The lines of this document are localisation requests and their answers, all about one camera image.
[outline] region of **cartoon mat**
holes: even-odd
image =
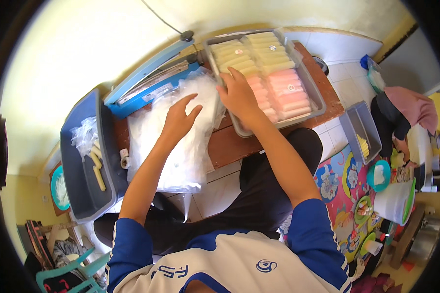
[[[372,163],[367,166],[358,164],[350,145],[347,145],[339,153],[319,164],[314,175],[321,198],[328,208],[340,250],[348,262],[354,260],[365,237],[381,225],[381,217],[376,217],[375,214],[360,225],[354,220],[358,200],[368,195],[373,204],[375,199],[375,191],[366,182],[370,165]],[[290,222],[291,215],[279,228],[285,241]]]

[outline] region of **chair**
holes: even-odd
[[[86,293],[102,293],[104,292],[103,289],[96,283],[96,281],[93,278],[93,275],[106,263],[109,261],[109,254],[110,252],[106,253],[105,255],[101,256],[99,259],[97,259],[94,262],[91,262],[87,266],[81,266],[80,263],[85,260],[88,255],[90,255],[95,250],[94,247],[91,249],[88,249],[87,252],[85,252],[82,256],[77,258],[75,261],[72,261],[68,265],[62,268],[48,270],[48,271],[42,271],[36,274],[36,282],[39,288],[43,293],[47,293],[47,290],[44,287],[44,280],[48,278],[54,278],[58,276],[62,276],[65,273],[68,273],[72,270],[77,269],[82,273],[84,277],[86,277],[86,280],[84,280],[81,284],[78,284],[77,286],[73,287],[68,293],[77,293],[80,290],[90,287],[90,290],[88,290]]]

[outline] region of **teal bowl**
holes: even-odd
[[[57,198],[57,191],[55,190],[57,179],[59,179],[59,177],[63,175],[64,173],[62,166],[59,166],[57,167],[57,169],[55,169],[54,173],[52,174],[52,180],[51,180],[52,198],[54,199],[55,205],[59,208],[59,210],[67,210],[68,208],[70,208],[70,202],[67,204],[60,203],[59,199]]]
[[[375,186],[374,183],[374,173],[375,173],[375,167],[378,165],[383,165],[383,177],[385,178],[385,183],[378,184]],[[384,191],[386,187],[389,185],[389,181],[391,180],[391,168],[389,167],[389,164],[385,160],[379,160],[377,161],[373,166],[368,168],[367,172],[367,183],[375,190],[376,192]]]

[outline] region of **pink hijab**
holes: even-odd
[[[434,102],[428,97],[400,86],[384,88],[388,99],[406,117],[411,127],[420,124],[435,135],[438,116]]]

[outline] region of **logo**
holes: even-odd
[[[261,259],[256,264],[256,268],[258,269],[259,272],[262,273],[270,273],[272,270],[275,270],[276,267],[277,267],[276,262],[272,262],[267,259]]]

